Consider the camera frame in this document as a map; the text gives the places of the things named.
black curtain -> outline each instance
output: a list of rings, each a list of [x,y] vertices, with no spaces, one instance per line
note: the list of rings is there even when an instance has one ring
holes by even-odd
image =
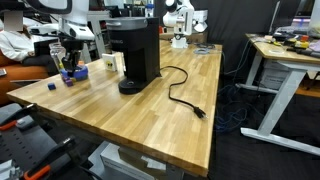
[[[224,73],[237,68],[247,42],[245,33],[267,33],[278,0],[190,0],[195,10],[208,10],[208,42],[223,45]],[[165,0],[155,1],[155,14],[165,15]],[[282,17],[295,13],[300,0],[281,0]],[[248,74],[250,60],[239,75]]]

standing desk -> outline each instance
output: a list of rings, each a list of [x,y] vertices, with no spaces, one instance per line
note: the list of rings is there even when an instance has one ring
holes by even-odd
[[[101,60],[87,64],[89,78],[73,87],[64,85],[57,75],[8,96],[20,104],[37,103],[56,119],[142,152],[177,171],[206,177],[221,53],[196,55],[194,49],[193,45],[173,49],[169,42],[160,41],[160,67],[178,66],[189,73],[185,84],[172,88],[172,96],[199,106],[208,119],[199,119],[188,106],[169,100],[169,85],[185,78],[175,69],[162,70],[162,77],[138,94],[120,94],[118,83],[124,78],[120,62],[118,72],[106,71]],[[50,82],[56,90],[48,90]]]
[[[254,38],[250,38],[250,35],[247,36],[257,49],[257,53],[253,60],[246,83],[237,84],[237,86],[249,90],[275,93],[276,96],[270,105],[267,114],[263,118],[259,129],[253,130],[249,128],[241,128],[241,133],[248,137],[320,156],[319,147],[310,146],[305,143],[300,143],[298,141],[293,141],[271,134],[272,129],[298,89],[306,72],[308,70],[320,71],[320,59],[286,51],[285,47],[275,46],[265,42],[256,42]],[[252,85],[262,58],[274,60],[289,67],[289,73],[282,83],[279,91]]]

black coffee maker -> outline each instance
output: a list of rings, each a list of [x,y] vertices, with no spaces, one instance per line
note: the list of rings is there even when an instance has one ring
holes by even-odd
[[[159,19],[119,17],[106,20],[111,49],[124,56],[126,79],[119,83],[123,94],[143,90],[160,75]]]

monitor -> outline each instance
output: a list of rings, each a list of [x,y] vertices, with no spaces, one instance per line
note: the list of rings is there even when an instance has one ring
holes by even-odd
[[[38,41],[33,43],[35,56],[50,55],[49,44],[58,42],[58,39],[50,39],[46,41]]]
[[[272,15],[272,19],[271,19],[271,23],[270,23],[270,28],[269,28],[269,34],[273,34],[274,31],[275,31],[275,26],[274,26],[274,21],[275,19],[278,17],[278,13],[279,13],[279,10],[280,10],[280,6],[281,6],[281,1],[278,1],[276,3],[276,6],[274,8],[274,12],[273,12],[273,15]]]
[[[121,17],[118,6],[105,6],[105,9],[110,11],[111,18]]]
[[[301,0],[295,18],[310,19],[315,0]]]
[[[273,29],[291,26],[292,21],[296,16],[299,4],[300,0],[280,0],[278,13],[276,14],[272,24]]]

gray floor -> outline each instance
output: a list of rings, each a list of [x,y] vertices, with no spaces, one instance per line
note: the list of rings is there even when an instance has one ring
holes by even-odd
[[[220,95],[218,108],[224,107],[230,94]],[[242,127],[257,129],[274,95],[240,90],[232,95],[234,103],[226,112],[247,107]],[[281,116],[273,133],[320,147],[320,99],[295,95]],[[215,132],[210,162],[211,179],[222,180],[316,180],[320,179],[320,157],[242,136],[239,128],[232,132]]]

